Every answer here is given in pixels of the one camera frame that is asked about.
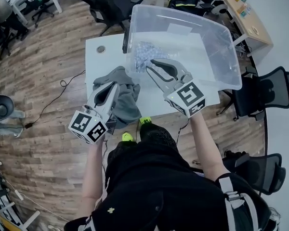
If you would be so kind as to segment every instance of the white wall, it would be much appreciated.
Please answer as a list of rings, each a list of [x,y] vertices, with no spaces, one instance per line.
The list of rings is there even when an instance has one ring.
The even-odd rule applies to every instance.
[[[271,39],[273,49],[257,64],[260,75],[278,66],[289,71],[289,0],[248,0],[261,18]],[[285,183],[281,190],[265,200],[282,215],[281,230],[289,231],[289,109],[267,109],[268,115],[268,152],[280,153],[283,166],[287,170]]]

